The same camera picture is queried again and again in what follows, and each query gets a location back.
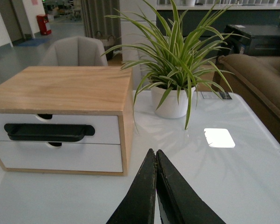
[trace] drawer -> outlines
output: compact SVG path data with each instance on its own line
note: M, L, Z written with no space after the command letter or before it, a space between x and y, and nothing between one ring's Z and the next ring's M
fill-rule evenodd
M0 113L0 141L10 141L4 130L7 123L92 125L95 134L85 136L78 143L120 144L117 116L53 115L52 118L44 119L35 114Z
M120 145L0 141L6 168L123 172Z

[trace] doorway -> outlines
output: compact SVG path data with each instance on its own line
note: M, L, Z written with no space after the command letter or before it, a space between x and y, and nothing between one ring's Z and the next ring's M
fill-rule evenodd
M10 0L0 0L0 14L13 45L23 42L24 35Z

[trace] small label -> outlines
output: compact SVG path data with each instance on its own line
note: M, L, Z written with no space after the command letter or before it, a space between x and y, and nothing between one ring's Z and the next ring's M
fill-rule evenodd
M220 99L220 97L213 92L201 92L201 94L204 99ZM222 99L232 99L228 92L218 92L218 94Z
M244 54L244 51L245 51L245 46L242 45L242 46L241 46L241 49L239 50L239 53L240 53L240 54Z

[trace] gray floor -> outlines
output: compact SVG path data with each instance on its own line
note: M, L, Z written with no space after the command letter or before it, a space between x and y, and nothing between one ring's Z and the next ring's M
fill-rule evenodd
M36 66L42 59L45 51L56 40L76 35L84 36L84 26L81 20L70 20L66 16L55 18L50 22L50 35L37 34L36 38L50 40L37 47L0 47L0 84L19 73L28 66Z

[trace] brown sofa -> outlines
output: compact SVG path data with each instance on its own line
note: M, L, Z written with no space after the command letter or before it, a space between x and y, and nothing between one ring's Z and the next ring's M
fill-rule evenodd
M233 92L243 97L280 143L280 57L232 54L220 56L217 66L234 73L224 73ZM217 73L214 81L230 91Z

